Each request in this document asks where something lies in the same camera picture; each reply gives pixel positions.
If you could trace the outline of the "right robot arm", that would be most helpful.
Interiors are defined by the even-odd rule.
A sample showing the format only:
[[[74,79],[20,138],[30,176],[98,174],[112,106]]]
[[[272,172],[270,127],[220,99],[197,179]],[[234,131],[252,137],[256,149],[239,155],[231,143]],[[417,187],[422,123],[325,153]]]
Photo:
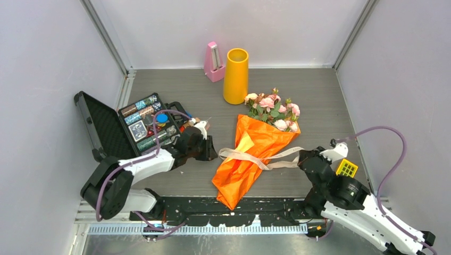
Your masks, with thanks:
[[[303,204],[308,217],[339,223],[383,254],[423,254],[423,249],[433,246],[436,239],[433,233],[408,226],[380,206],[361,182],[337,175],[325,152],[322,147],[299,152],[298,166],[312,183]]]

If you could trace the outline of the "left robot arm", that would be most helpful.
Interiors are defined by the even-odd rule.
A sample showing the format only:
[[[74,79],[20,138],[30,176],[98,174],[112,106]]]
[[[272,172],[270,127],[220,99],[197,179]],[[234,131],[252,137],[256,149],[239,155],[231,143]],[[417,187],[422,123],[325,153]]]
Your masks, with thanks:
[[[163,206],[150,189],[132,186],[153,175],[169,172],[189,158],[212,161],[217,158],[208,122],[200,121],[184,129],[176,141],[148,155],[120,160],[108,156],[96,167],[80,191],[81,197],[96,211],[96,218],[107,220],[122,212],[138,211],[151,220],[159,219]]]

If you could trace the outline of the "pink flower bouquet orange wrap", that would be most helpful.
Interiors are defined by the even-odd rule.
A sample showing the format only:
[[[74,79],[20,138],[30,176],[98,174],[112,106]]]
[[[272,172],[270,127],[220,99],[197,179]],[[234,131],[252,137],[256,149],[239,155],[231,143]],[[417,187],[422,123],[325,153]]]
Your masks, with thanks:
[[[237,117],[235,146],[223,148],[223,160],[212,179],[217,200],[234,210],[263,171],[270,171],[272,159],[300,135],[300,108],[291,99],[283,100],[279,90],[249,93],[244,104],[247,114]]]

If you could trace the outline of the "cream ribbon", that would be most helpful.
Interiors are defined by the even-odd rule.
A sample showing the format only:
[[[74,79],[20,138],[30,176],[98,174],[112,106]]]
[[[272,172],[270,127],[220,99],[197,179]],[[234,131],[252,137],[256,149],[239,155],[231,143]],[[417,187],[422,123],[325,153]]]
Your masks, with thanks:
[[[299,161],[299,152],[303,150],[302,147],[293,147],[290,149],[287,149],[281,153],[278,153],[271,157],[264,157],[264,158],[258,158],[256,156],[253,156],[251,154],[248,154],[246,152],[242,152],[236,149],[230,149],[230,148],[222,148],[218,152],[218,156],[223,159],[223,162],[226,163],[232,159],[235,160],[241,160],[241,161],[247,161],[251,162],[259,167],[259,169],[264,171],[271,171],[275,168],[296,168],[298,167],[298,161]],[[295,154],[295,158],[292,161],[277,161],[274,163],[264,164],[263,162],[265,160],[273,160],[273,159],[279,159],[282,157],[286,157],[289,155]]]

